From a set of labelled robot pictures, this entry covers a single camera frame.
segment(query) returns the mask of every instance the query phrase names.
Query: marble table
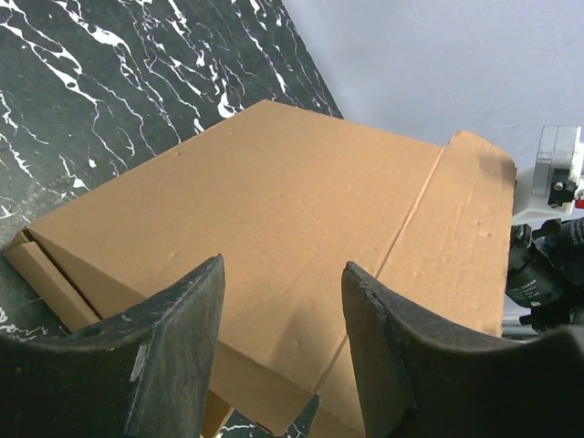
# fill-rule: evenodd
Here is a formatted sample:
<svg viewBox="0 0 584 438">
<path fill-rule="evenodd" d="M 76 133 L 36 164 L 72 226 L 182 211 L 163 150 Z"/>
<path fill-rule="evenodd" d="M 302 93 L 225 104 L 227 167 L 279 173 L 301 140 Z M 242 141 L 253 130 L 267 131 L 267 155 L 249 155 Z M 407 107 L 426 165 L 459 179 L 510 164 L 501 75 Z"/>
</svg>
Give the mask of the marble table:
<svg viewBox="0 0 584 438">
<path fill-rule="evenodd" d="M 260 99 L 341 117 L 281 0 L 0 0 L 0 247 Z M 3 258 L 0 331 L 67 334 Z"/>
</svg>

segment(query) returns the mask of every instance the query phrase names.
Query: robotic arm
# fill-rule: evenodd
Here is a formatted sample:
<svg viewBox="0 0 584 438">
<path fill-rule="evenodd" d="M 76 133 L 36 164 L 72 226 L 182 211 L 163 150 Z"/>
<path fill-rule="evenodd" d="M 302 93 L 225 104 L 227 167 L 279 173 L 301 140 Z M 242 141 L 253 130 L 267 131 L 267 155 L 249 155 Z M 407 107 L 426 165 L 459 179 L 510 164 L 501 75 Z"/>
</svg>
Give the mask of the robotic arm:
<svg viewBox="0 0 584 438">
<path fill-rule="evenodd" d="M 517 175 L 506 294 L 536 331 L 584 323 L 584 219 L 565 220 L 584 208 L 583 163 L 580 127 L 547 126 L 536 165 Z"/>
</svg>

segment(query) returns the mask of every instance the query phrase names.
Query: white background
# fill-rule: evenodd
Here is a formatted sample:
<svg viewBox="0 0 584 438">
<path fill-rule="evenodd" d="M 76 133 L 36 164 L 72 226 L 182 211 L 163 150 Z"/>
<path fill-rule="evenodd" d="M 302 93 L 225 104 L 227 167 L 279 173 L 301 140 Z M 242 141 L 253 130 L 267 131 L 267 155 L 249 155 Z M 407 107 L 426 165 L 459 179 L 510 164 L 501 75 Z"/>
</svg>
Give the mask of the white background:
<svg viewBox="0 0 584 438">
<path fill-rule="evenodd" d="M 471 130 L 519 170 L 544 125 L 584 125 L 580 0 L 284 3 L 349 120 L 438 144 Z"/>
</svg>

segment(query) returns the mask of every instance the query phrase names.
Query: brown cardboard box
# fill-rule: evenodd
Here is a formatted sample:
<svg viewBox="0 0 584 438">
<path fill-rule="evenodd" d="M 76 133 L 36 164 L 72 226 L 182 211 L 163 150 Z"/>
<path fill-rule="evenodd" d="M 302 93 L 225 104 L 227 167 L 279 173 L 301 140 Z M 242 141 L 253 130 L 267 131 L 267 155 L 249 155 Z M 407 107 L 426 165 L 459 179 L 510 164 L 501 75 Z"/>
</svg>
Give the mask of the brown cardboard box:
<svg viewBox="0 0 584 438">
<path fill-rule="evenodd" d="M 316 393 L 310 436 L 360 437 L 346 262 L 498 335 L 514 183 L 471 133 L 441 148 L 261 102 L 32 223 L 6 256 L 78 329 L 221 253 L 212 390 L 278 434 Z"/>
</svg>

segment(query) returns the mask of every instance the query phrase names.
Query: white device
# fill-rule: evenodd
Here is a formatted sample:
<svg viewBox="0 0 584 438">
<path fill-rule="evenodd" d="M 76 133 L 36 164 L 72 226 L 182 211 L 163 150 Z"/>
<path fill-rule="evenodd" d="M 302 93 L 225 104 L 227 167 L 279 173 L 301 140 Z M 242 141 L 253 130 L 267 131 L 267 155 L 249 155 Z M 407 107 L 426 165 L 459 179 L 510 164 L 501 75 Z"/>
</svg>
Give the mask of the white device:
<svg viewBox="0 0 584 438">
<path fill-rule="evenodd" d="M 580 126 L 543 129 L 536 165 L 517 174 L 513 225 L 564 219 L 574 207 L 584 208 L 580 132 Z"/>
</svg>

